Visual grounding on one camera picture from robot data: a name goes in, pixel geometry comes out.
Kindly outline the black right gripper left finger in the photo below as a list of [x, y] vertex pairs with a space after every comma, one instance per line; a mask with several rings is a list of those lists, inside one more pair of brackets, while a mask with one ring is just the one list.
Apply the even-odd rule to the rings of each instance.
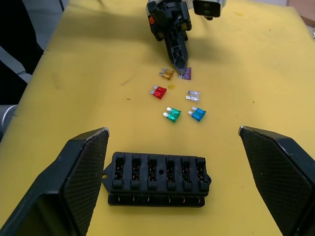
[[84, 236], [103, 177], [108, 128], [67, 141], [0, 230], [2, 236]]

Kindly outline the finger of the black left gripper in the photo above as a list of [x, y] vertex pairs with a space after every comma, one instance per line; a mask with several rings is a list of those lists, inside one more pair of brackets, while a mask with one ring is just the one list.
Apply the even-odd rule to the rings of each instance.
[[166, 27], [163, 28], [163, 33], [170, 61], [179, 74], [185, 74], [189, 58], [186, 31], [180, 27]]

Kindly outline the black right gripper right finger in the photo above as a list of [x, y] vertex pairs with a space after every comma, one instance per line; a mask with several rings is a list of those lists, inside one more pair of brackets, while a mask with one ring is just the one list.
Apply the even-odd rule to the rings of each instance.
[[315, 161], [290, 137], [241, 126], [255, 185], [284, 236], [315, 234]]

